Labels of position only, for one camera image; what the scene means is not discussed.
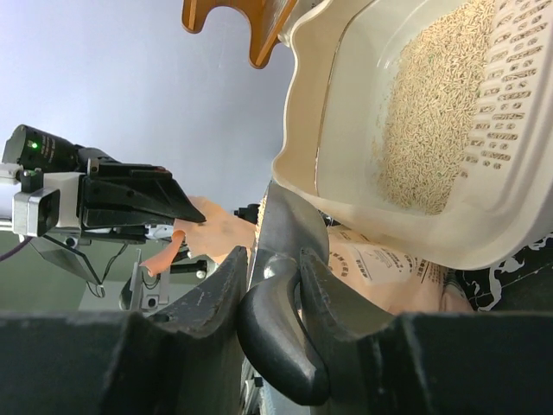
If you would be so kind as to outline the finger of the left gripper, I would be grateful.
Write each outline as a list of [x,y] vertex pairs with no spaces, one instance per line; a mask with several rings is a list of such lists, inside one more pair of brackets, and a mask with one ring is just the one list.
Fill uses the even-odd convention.
[[137,201],[132,203],[133,207],[172,212],[174,220],[193,223],[206,221],[204,214],[193,205],[168,170],[159,166],[139,165],[145,165],[147,169],[137,173],[137,177],[143,182],[137,185]]
[[174,218],[172,212],[166,213],[129,206],[108,205],[81,209],[82,225],[91,229],[170,225]]

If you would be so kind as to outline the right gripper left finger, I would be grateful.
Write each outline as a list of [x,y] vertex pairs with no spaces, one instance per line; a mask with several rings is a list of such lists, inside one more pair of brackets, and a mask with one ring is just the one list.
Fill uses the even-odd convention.
[[1,315],[4,414],[237,414],[247,253],[153,316]]

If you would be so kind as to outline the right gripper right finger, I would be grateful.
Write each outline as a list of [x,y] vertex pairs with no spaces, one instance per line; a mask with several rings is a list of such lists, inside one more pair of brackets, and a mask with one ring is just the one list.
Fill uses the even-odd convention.
[[327,369],[314,414],[549,414],[549,313],[393,316],[301,254],[302,314]]

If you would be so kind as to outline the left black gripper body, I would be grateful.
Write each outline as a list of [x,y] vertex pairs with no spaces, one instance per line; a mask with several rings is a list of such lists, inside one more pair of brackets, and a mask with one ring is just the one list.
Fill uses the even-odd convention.
[[86,228],[81,222],[81,209],[92,206],[132,206],[137,201],[137,185],[143,180],[137,177],[145,165],[115,162],[106,157],[87,161],[86,172],[80,178],[78,218],[82,233],[91,239],[110,242],[144,242],[146,226]]

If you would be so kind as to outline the pink cat litter bag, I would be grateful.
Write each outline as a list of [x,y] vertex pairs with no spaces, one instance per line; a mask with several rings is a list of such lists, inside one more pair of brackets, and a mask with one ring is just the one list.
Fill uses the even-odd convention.
[[[193,254],[205,254],[219,265],[235,246],[250,249],[259,236],[264,201],[258,223],[254,225],[203,196],[192,196],[190,200],[206,221],[174,221],[169,245],[142,262],[151,277],[170,267],[183,242]],[[343,225],[329,227],[327,233],[331,272],[382,310],[393,315],[473,311],[461,287],[448,276],[445,267],[375,244]]]

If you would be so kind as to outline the metal litter scoop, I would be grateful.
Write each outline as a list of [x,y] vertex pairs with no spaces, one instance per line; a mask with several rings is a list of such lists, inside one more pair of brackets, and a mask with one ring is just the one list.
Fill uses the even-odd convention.
[[309,340],[296,307],[301,253],[329,257],[327,227],[301,196],[270,182],[240,302],[237,334],[246,359],[278,392],[298,405],[323,404],[327,369]]

